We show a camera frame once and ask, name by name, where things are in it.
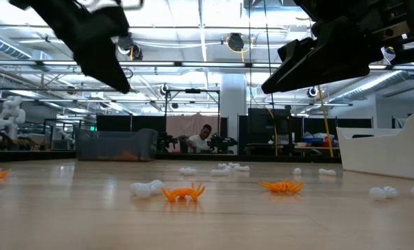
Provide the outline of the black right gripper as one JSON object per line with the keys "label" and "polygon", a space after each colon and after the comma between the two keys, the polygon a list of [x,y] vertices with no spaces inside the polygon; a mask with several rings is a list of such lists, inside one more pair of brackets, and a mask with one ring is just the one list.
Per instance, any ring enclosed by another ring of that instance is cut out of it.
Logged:
{"label": "black right gripper", "polygon": [[314,22],[311,37],[278,49],[265,94],[362,77],[391,47],[391,64],[414,63],[414,0],[294,0]]}

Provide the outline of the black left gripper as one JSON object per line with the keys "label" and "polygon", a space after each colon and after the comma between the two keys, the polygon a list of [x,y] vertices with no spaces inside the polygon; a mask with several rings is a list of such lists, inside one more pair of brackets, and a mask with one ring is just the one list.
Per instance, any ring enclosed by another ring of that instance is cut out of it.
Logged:
{"label": "black left gripper", "polygon": [[49,25],[72,51],[81,71],[118,92],[130,85],[115,55],[113,37],[129,36],[122,0],[93,0],[90,10],[81,0],[28,0],[28,7]]}

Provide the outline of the small white background robot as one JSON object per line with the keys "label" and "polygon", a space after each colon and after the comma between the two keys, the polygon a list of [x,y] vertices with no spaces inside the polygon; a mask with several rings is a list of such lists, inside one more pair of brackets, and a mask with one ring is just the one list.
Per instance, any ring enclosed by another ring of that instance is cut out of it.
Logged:
{"label": "small white background robot", "polygon": [[70,144],[75,144],[75,139],[72,137],[71,134],[66,133],[63,129],[60,129],[59,134],[63,136],[65,140],[67,140]]}

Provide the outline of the dark grey plastic bin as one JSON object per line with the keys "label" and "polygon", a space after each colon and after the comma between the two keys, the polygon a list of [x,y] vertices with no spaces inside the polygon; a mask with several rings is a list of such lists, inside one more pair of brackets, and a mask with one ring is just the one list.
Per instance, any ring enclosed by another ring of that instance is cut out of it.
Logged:
{"label": "dark grey plastic bin", "polygon": [[124,151],[136,155],[137,162],[155,159],[158,132],[144,128],[137,132],[89,131],[76,129],[75,148],[78,160],[98,160],[99,156],[118,156]]}

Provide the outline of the cluttered background workbench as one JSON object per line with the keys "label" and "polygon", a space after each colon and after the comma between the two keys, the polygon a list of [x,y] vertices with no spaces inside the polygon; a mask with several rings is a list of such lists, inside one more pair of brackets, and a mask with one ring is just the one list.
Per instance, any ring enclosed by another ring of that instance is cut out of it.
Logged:
{"label": "cluttered background workbench", "polygon": [[302,139],[295,143],[294,150],[303,156],[340,156],[335,135],[326,133],[304,133]]}

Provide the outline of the pink backdrop cloth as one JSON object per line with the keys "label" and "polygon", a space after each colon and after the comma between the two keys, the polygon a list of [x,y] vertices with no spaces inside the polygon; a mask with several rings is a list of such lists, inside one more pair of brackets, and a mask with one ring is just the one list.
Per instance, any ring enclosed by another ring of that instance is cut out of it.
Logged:
{"label": "pink backdrop cloth", "polygon": [[208,124],[212,127],[210,136],[207,139],[207,142],[210,142],[210,137],[214,132],[217,132],[217,117],[204,116],[199,113],[191,116],[181,115],[181,116],[168,116],[166,132],[170,135],[173,135],[179,140],[180,151],[192,153],[186,143],[187,139],[191,135],[199,134],[202,127]]}

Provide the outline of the long ceiling light strip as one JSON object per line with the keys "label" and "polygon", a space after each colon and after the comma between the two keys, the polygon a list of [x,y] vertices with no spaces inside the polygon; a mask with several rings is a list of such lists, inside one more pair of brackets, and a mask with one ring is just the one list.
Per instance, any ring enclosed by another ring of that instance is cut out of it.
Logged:
{"label": "long ceiling light strip", "polygon": [[[74,61],[66,60],[0,60],[0,65],[26,65],[26,66],[77,66]],[[119,61],[122,67],[225,67],[225,68],[277,68],[279,63],[254,62],[181,62],[181,61]],[[373,70],[411,70],[414,65],[369,65]]]}

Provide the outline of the large white background robot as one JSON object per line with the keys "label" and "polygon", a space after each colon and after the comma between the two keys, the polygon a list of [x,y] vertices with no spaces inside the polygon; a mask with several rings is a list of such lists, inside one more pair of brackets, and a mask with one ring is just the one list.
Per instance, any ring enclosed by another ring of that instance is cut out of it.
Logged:
{"label": "large white background robot", "polygon": [[17,139],[19,125],[26,121],[26,112],[20,108],[21,104],[22,98],[16,96],[9,96],[3,102],[0,131],[11,139]]}

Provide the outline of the person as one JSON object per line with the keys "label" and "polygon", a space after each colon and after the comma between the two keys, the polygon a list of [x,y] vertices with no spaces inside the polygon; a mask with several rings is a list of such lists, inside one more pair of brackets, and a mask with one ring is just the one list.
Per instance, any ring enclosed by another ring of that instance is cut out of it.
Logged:
{"label": "person", "polygon": [[212,127],[208,124],[205,124],[199,134],[191,135],[186,143],[193,153],[201,153],[202,151],[209,150],[207,139],[210,136]]}

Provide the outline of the white plastic bin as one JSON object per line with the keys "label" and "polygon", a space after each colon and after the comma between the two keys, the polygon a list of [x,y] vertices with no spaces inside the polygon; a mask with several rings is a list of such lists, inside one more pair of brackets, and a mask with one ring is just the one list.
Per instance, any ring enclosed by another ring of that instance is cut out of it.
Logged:
{"label": "white plastic bin", "polygon": [[337,128],[343,169],[414,179],[414,114],[403,128]]}

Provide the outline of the silver ventilation duct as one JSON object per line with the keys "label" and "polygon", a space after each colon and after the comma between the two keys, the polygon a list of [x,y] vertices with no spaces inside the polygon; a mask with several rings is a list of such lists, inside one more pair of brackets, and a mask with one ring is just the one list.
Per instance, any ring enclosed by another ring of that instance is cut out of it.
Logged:
{"label": "silver ventilation duct", "polygon": [[376,77],[364,78],[362,81],[357,82],[355,87],[342,94],[333,96],[329,99],[329,103],[342,101],[343,99],[356,99],[364,97],[377,90],[396,85],[402,80],[406,80],[409,77],[409,73],[403,70],[393,71],[385,73]]}
{"label": "silver ventilation duct", "polygon": [[31,55],[22,51],[11,44],[0,39],[0,52],[11,56],[13,58],[17,58],[19,60],[29,60],[31,59]]}

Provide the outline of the yellow background post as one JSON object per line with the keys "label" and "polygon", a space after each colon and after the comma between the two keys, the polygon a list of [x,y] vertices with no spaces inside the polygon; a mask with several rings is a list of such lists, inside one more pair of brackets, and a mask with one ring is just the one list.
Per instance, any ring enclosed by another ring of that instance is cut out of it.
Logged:
{"label": "yellow background post", "polygon": [[324,98],[323,98],[321,86],[318,85],[317,89],[318,89],[318,94],[319,94],[321,108],[322,108],[323,117],[324,117],[324,126],[326,130],[326,139],[324,141],[328,144],[330,156],[333,158],[334,157],[333,146],[332,146],[333,143],[332,143],[330,132],[329,132],[329,123],[327,119],[326,107],[324,105]]}

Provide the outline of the black background rig frame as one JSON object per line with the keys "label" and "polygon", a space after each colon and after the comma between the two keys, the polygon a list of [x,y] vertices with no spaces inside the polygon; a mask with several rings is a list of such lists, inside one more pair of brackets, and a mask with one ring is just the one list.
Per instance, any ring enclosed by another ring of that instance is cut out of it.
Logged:
{"label": "black background rig frame", "polygon": [[[201,90],[197,88],[188,88],[183,90],[186,94],[201,94],[206,93],[208,96],[210,96],[217,104],[217,128],[220,129],[220,91],[219,90]],[[173,100],[174,97],[176,97],[181,91],[180,90],[173,90],[173,89],[166,89],[165,90],[165,125],[167,125],[167,108],[168,104]],[[213,98],[211,95],[211,92],[214,92],[217,94],[217,99]]]}

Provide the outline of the black table frame rail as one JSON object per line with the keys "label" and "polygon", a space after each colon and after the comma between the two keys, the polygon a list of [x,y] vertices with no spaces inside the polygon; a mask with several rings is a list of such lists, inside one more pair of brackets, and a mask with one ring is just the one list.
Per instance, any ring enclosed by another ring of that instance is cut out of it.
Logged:
{"label": "black table frame rail", "polygon": [[[0,163],[29,160],[77,159],[75,151],[0,151]],[[217,162],[341,163],[326,156],[247,156],[231,154],[157,153],[155,160],[196,160]]]}

